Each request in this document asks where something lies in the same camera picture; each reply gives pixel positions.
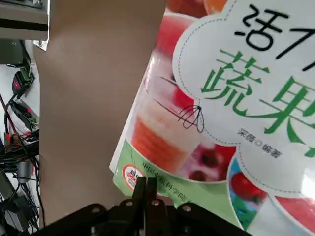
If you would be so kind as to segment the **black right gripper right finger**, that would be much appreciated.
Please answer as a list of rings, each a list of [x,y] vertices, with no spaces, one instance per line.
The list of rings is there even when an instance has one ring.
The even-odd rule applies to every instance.
[[[146,184],[147,236],[248,236],[249,233],[203,207],[186,202],[166,205],[157,197],[157,179]]]

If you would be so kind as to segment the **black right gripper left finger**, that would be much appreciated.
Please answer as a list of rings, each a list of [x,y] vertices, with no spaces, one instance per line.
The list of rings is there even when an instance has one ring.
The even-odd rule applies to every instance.
[[[35,232],[34,236],[125,236],[141,226],[146,178],[139,177],[133,195],[106,209],[90,204]]]

